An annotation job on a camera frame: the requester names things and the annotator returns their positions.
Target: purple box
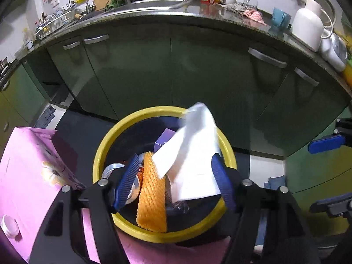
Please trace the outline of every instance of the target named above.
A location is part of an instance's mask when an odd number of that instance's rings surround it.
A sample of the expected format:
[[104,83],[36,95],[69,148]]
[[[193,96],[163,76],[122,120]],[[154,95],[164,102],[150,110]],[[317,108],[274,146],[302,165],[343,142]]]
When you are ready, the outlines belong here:
[[172,131],[170,129],[165,129],[165,131],[160,135],[158,140],[156,140],[154,144],[154,153],[161,148],[162,145],[164,145],[167,141],[169,141],[173,135],[175,135],[175,131]]

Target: blue mug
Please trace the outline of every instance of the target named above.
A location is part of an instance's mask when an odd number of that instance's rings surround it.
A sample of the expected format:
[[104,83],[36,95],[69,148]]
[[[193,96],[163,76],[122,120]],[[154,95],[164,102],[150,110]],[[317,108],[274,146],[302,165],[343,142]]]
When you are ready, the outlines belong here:
[[274,8],[272,12],[271,21],[274,27],[285,30],[290,24],[291,16],[284,11]]

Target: bottle cap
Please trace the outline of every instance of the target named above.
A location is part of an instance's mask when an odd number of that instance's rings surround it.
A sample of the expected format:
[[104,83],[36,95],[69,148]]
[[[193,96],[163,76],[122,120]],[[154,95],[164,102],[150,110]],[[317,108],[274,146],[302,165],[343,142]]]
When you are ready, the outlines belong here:
[[15,238],[19,233],[16,221],[9,215],[2,217],[1,228],[8,238]]

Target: black floor tile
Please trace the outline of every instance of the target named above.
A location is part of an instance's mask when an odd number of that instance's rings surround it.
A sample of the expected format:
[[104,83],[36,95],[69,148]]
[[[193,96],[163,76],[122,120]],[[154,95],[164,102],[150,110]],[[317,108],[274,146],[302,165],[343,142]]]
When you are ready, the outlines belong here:
[[237,170],[243,179],[249,179],[249,168],[251,165],[251,155],[249,151],[232,148],[235,152]]
[[58,132],[56,135],[63,139],[68,146],[74,151],[71,156],[76,160],[65,159],[65,148],[57,148],[59,155],[74,172],[77,179],[84,185],[90,186],[92,181],[93,161],[96,150],[106,133],[115,125],[113,122],[105,121],[96,117],[83,115],[81,113],[67,110],[56,126]]

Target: screw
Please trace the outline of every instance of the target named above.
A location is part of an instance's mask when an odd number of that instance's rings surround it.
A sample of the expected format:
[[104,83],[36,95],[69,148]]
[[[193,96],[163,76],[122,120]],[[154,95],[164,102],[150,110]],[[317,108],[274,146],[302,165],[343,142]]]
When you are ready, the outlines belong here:
[[288,193],[288,188],[287,187],[285,187],[284,185],[282,185],[280,188],[279,188],[279,190],[282,192],[282,193]]
[[101,187],[103,187],[103,186],[107,185],[108,182],[109,182],[108,179],[100,179],[100,180],[98,181],[98,185],[100,185]]
[[249,179],[243,180],[242,183],[243,183],[243,185],[245,185],[246,187],[250,187],[250,186],[253,184],[253,182],[252,182],[251,180],[249,180]]
[[70,189],[71,189],[71,187],[70,187],[69,185],[64,185],[64,186],[61,188],[61,190],[62,190],[63,193],[66,193],[66,192],[70,191]]

